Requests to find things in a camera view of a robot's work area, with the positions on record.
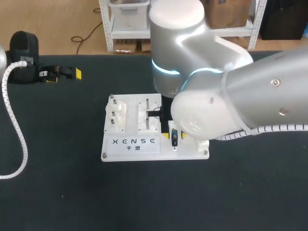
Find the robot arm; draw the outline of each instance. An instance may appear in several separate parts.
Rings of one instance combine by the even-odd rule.
[[[182,131],[231,140],[308,130],[308,49],[253,63],[246,50],[213,34],[199,0],[158,1],[150,19],[155,87],[174,98],[171,114]]]

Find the metal shelf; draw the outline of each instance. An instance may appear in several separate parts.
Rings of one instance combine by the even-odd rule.
[[[116,22],[113,17],[110,20],[112,27],[112,38],[113,39],[148,39],[150,38],[150,25],[145,30],[118,30]],[[247,20],[246,26],[235,27],[235,28],[224,28],[224,29],[214,29],[216,35],[219,37],[245,37],[250,36],[252,32],[253,24],[251,19]]]
[[[146,30],[118,30],[113,15],[109,20],[108,0],[99,0],[102,20],[106,36],[108,51],[113,51],[113,39],[148,39],[150,38],[150,25]],[[254,49],[259,34],[265,6],[267,0],[256,0],[256,14],[254,23],[247,20],[246,26],[236,28],[214,29],[213,31],[220,37],[248,37],[250,42],[248,49]]]

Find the bolt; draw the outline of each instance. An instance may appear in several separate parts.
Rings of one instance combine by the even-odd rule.
[[[280,80],[279,79],[273,79],[270,83],[273,87],[276,88],[280,85]]]
[[[150,129],[149,118],[146,118],[145,122],[146,122],[146,129],[149,130]]]
[[[286,114],[288,114],[288,110],[286,110],[286,109],[284,109],[284,108],[281,108],[281,109],[279,110],[279,114],[285,116]]]

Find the floor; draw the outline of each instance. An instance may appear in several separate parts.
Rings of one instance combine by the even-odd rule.
[[[98,0],[2,0],[0,1],[0,44],[9,48],[12,34],[24,30],[37,35],[40,54],[75,54],[78,43],[72,36],[85,38],[102,21]],[[228,38],[245,48],[249,38]],[[308,46],[308,39],[299,41],[258,40],[257,51],[292,50]],[[103,26],[84,42],[79,54],[111,54],[107,51]]]

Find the black tabletop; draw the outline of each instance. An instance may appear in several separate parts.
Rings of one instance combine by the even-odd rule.
[[[268,53],[254,53],[255,60]],[[308,133],[211,141],[197,161],[101,161],[109,94],[155,93],[147,56],[43,56],[82,81],[9,85],[28,144],[0,181],[1,231],[308,229]],[[0,100],[0,174],[22,160]]]

